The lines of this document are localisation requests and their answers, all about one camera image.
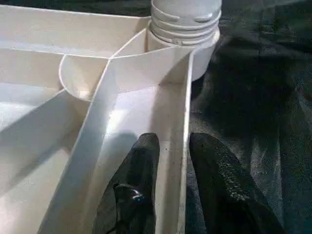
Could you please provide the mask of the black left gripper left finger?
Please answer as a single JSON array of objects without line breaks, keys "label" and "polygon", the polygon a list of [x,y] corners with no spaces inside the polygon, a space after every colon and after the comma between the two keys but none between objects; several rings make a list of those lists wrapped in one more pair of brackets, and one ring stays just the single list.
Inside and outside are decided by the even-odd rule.
[{"label": "black left gripper left finger", "polygon": [[153,234],[160,144],[141,134],[111,178],[97,208],[96,234]]}]

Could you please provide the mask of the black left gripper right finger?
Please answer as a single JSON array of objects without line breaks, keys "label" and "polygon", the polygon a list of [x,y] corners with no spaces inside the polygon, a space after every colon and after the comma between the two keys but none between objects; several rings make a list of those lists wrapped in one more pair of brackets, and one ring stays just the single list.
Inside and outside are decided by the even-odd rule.
[{"label": "black left gripper right finger", "polygon": [[209,134],[191,133],[189,150],[207,233],[285,233],[265,196],[227,146]]}]

